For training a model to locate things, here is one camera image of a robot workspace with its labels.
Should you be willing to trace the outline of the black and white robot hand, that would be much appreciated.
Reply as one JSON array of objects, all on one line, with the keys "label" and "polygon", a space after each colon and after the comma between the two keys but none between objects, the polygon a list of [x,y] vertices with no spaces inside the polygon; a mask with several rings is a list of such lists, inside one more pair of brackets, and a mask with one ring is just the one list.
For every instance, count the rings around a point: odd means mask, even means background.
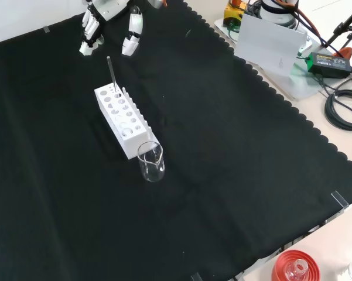
[{"label": "black and white robot hand", "polygon": [[129,8],[128,36],[122,44],[122,55],[131,56],[139,46],[143,29],[143,14],[136,5],[129,5],[129,1],[88,1],[81,26],[83,37],[79,52],[84,56],[92,55],[104,43],[102,30],[104,24],[118,16],[124,9]]}]

